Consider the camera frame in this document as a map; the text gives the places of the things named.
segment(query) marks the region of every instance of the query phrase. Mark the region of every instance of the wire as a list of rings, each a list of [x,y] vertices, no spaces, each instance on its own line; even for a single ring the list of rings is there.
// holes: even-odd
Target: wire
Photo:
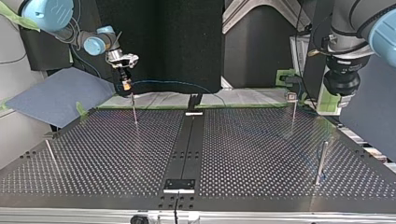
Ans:
[[[308,95],[308,98],[312,102],[312,105],[314,106],[314,108],[317,109],[317,106],[315,105],[314,100],[311,97],[311,94],[309,94],[308,88],[306,87],[306,84],[305,84],[304,76],[303,76],[303,74],[301,72],[301,66],[300,66],[300,60],[299,60],[299,52],[298,52],[298,46],[297,46],[297,36],[299,34],[298,25],[300,24],[301,15],[303,14],[303,8],[304,8],[304,0],[301,2],[300,11],[299,11],[298,17],[297,17],[296,35],[295,35],[295,41],[294,41],[295,48],[296,48],[297,66],[298,66],[298,71],[300,73],[300,78],[301,78],[301,80],[303,81],[303,84],[304,84],[304,88],[305,88],[306,94]]]
[[[175,210],[174,210],[175,224],[178,224],[178,217],[177,217],[178,195],[179,195],[179,193],[177,194],[176,203],[175,203]]]
[[[79,44],[78,37],[81,35],[81,29],[79,27],[78,21],[72,17],[72,21],[76,24],[76,33],[74,34],[74,39],[76,40],[77,50],[81,50],[81,45]]]
[[[25,57],[27,56],[27,53],[25,52],[24,54],[23,54],[23,56],[22,57],[20,57],[19,59],[17,59],[17,60],[14,60],[14,61],[9,61],[9,62],[3,62],[3,63],[0,63],[0,64],[9,64],[9,63],[17,63],[17,62],[20,62],[20,61],[22,61]]]
[[[78,0],[78,18],[77,18],[77,23],[79,23],[80,19],[81,19],[81,0]]]
[[[355,9],[359,5],[360,2],[361,2],[361,0],[356,0],[355,3],[353,4],[352,8],[349,11],[349,17],[348,17],[349,18],[349,25],[353,29],[355,29],[355,27],[353,26],[353,23],[352,23],[353,13],[355,12]]]
[[[136,81],[136,82],[132,83],[132,85],[138,85],[138,84],[143,84],[143,83],[179,84],[179,85],[193,86],[193,87],[199,88],[201,90],[204,90],[204,91],[206,91],[209,94],[212,94],[212,95],[216,96],[218,99],[220,99],[222,101],[224,106],[227,107],[227,105],[225,104],[225,101],[224,101],[223,98],[217,96],[215,93],[211,92],[207,88],[199,86],[199,85],[196,85],[196,84],[193,84],[193,83],[181,82],[181,81],[142,80],[142,81]]]
[[[4,16],[4,15],[0,15],[0,16],[3,16],[5,19],[6,19],[6,21],[8,21],[9,22],[9,24],[14,28],[14,30],[16,31],[16,32],[20,32],[20,30],[18,29],[18,26],[17,25],[15,25],[15,23],[14,22],[12,22],[11,20],[9,20],[6,16]]]
[[[79,57],[79,55],[76,53],[75,49],[73,48],[73,45],[70,45],[70,49],[72,50],[72,53],[83,63],[87,64],[91,69],[93,69],[93,71],[95,71],[96,75],[99,78],[102,78],[100,72],[90,63],[87,63],[86,61],[84,61],[81,57]]]

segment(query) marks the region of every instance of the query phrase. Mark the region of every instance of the green tape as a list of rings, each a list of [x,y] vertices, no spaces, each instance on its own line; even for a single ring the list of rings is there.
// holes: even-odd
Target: green tape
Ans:
[[[288,103],[279,103],[279,104],[263,104],[263,105],[198,105],[196,108],[198,109],[211,109],[211,108],[281,108],[288,106]]]
[[[296,70],[289,69],[289,70],[277,70],[276,72],[276,86],[277,87],[292,87],[293,84],[286,84],[286,82],[280,80],[281,77],[294,77],[296,74]]]
[[[0,102],[0,110],[8,110],[8,106],[6,106],[6,102],[8,101],[8,99],[5,99],[3,101]]]
[[[38,28],[37,24],[24,17],[18,16],[14,11],[12,11],[9,7],[6,6],[2,1],[0,1],[0,15],[5,16],[10,21],[30,30],[36,30],[40,32],[40,28]]]
[[[79,115],[82,117],[88,115],[88,111],[84,108],[84,106],[80,102],[76,103],[76,110],[79,113]]]
[[[216,108],[281,108],[286,107],[289,104],[287,103],[279,103],[279,104],[263,104],[263,105],[198,105],[197,109],[216,109]],[[131,106],[113,106],[113,105],[104,105],[99,106],[98,109],[132,109]],[[136,109],[140,110],[183,110],[187,109],[184,105],[158,105],[158,106],[137,106]]]
[[[330,112],[334,113],[338,109],[338,102],[341,100],[341,96],[331,95],[325,87],[322,86],[323,93],[321,94],[320,105],[318,106],[318,112]]]
[[[98,109],[132,109],[131,105],[102,105]],[[137,106],[139,110],[180,110],[187,109],[185,105],[155,105],[155,106]]]

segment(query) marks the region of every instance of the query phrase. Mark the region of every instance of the metal rod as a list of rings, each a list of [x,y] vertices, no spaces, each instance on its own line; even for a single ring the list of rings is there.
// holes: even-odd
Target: metal rod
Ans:
[[[52,159],[56,160],[55,155],[52,152],[52,147],[50,146],[50,141],[48,139],[46,139],[46,144],[47,144],[47,148],[49,149],[49,154],[51,155]]]
[[[328,141],[324,141],[322,145],[322,152],[320,155],[320,161],[319,161],[319,166],[318,166],[318,175],[317,175],[317,180],[315,181],[315,184],[318,185],[320,183],[320,177],[323,174],[323,166],[324,166],[324,160],[326,159],[326,151],[327,147],[329,146]]]
[[[132,109],[134,111],[134,123],[137,123],[136,107],[135,107],[135,103],[134,103],[134,94],[133,93],[131,95],[131,99],[132,99]]]
[[[298,103],[298,101],[294,102],[293,122],[294,122],[294,120],[296,119],[297,103]]]

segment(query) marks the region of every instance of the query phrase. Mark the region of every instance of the white wall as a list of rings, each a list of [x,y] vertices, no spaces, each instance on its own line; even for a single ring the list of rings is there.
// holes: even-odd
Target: white wall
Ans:
[[[44,80],[44,73],[30,70],[27,58],[17,63],[25,50],[18,31],[0,16],[0,102]],[[50,126],[13,110],[0,111],[0,169],[24,151],[38,145]]]

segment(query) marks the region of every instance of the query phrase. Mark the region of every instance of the blue cable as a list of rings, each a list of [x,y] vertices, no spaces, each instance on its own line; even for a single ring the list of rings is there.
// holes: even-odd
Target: blue cable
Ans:
[[[141,81],[136,81],[136,82],[132,83],[132,85],[134,86],[134,85],[143,84],[143,83],[178,84],[178,85],[193,86],[193,87],[199,88],[199,89],[201,89],[201,90],[204,90],[204,91],[206,91],[206,92],[209,93],[209,94],[212,94],[212,95],[216,96],[217,98],[219,98],[219,99],[222,101],[222,103],[224,104],[224,106],[227,107],[227,105],[225,104],[224,100],[223,100],[221,97],[217,96],[215,93],[211,92],[211,91],[208,90],[207,88],[202,87],[202,86],[200,86],[200,85],[196,85],[196,84],[189,83],[189,82],[181,82],[181,81],[160,81],[160,80],[141,80]]]
[[[83,60],[81,57],[79,57],[79,55],[76,53],[76,50],[73,48],[72,45],[70,45],[70,49],[73,50],[74,55],[82,62],[84,62],[85,64],[87,64],[91,69],[93,69],[93,71],[95,71],[95,73],[98,75],[99,78],[102,78],[102,76],[100,75],[100,72],[90,63],[87,63],[85,60]]]

